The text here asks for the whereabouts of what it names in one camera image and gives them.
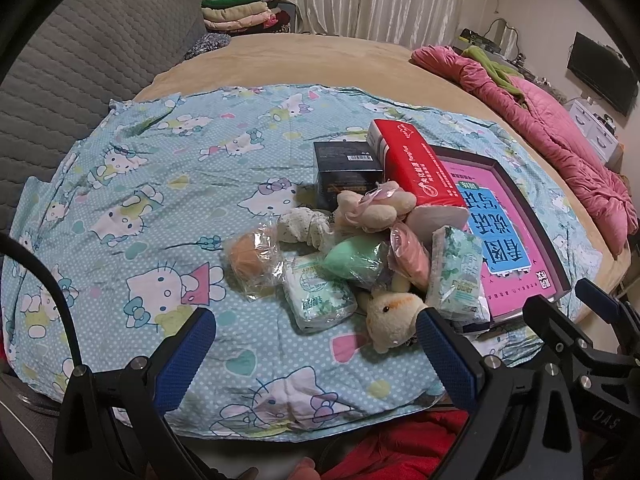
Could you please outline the person's left hand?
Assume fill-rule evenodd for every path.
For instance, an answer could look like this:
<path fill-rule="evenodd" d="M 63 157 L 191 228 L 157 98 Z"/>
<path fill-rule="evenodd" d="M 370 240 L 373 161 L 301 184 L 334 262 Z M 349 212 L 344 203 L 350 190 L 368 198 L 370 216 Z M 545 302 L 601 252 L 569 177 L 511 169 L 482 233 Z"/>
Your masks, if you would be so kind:
<path fill-rule="evenodd" d="M 259 471 L 256 467 L 250 467 L 239 475 L 240 480 L 255 480 Z M 314 461 L 310 457 L 304 457 L 296 464 L 288 475 L 288 480 L 320 480 L 321 476 L 314 468 Z"/>

